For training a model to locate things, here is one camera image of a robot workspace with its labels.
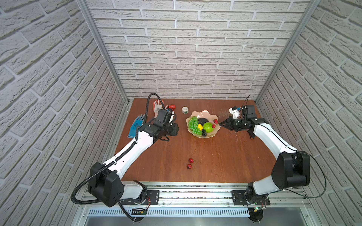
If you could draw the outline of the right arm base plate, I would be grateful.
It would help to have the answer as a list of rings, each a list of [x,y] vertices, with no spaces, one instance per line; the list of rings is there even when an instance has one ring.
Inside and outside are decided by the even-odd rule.
[[[260,205],[268,206],[271,204],[268,195],[255,195],[246,190],[232,190],[232,201],[237,205]]]

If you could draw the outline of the green custard apple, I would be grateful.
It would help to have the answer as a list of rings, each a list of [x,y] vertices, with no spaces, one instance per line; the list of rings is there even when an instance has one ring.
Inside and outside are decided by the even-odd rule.
[[[203,125],[203,129],[205,130],[206,133],[211,133],[214,131],[214,124],[206,122]]]

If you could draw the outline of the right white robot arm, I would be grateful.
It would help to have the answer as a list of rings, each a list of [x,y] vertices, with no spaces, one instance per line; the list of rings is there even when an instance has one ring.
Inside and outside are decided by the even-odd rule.
[[[231,116],[219,125],[230,131],[247,131],[251,139],[258,137],[276,159],[268,177],[248,184],[247,196],[260,197],[289,187],[309,185],[310,155],[291,146],[266,119],[258,118],[253,106],[235,106],[229,112]]]

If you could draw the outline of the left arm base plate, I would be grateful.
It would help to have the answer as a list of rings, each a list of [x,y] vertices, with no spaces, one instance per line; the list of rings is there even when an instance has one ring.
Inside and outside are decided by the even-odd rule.
[[[145,193],[145,199],[124,199],[121,200],[122,205],[158,205],[160,191],[159,190],[147,190]]]

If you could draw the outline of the green grape bunch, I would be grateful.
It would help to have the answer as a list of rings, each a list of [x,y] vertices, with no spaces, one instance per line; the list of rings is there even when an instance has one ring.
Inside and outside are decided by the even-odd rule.
[[[199,120],[196,116],[191,117],[191,119],[188,122],[188,128],[190,129],[192,134],[198,136],[202,135],[202,131],[199,128]]]

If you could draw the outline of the dark avocado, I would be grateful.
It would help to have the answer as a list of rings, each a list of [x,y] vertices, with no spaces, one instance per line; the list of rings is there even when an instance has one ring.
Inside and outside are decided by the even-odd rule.
[[[205,123],[209,122],[209,120],[206,118],[198,118],[198,122],[203,126]]]

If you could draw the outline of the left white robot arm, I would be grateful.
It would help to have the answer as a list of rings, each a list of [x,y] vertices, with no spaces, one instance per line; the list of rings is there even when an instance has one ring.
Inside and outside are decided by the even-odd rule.
[[[90,175],[95,177],[88,182],[88,192],[107,207],[126,199],[143,203],[147,186],[135,180],[122,182],[121,179],[135,160],[157,140],[169,141],[169,136],[177,136],[179,128],[175,118],[174,111],[159,110],[157,118],[139,127],[132,141],[119,153],[103,164],[95,163],[90,170]]]

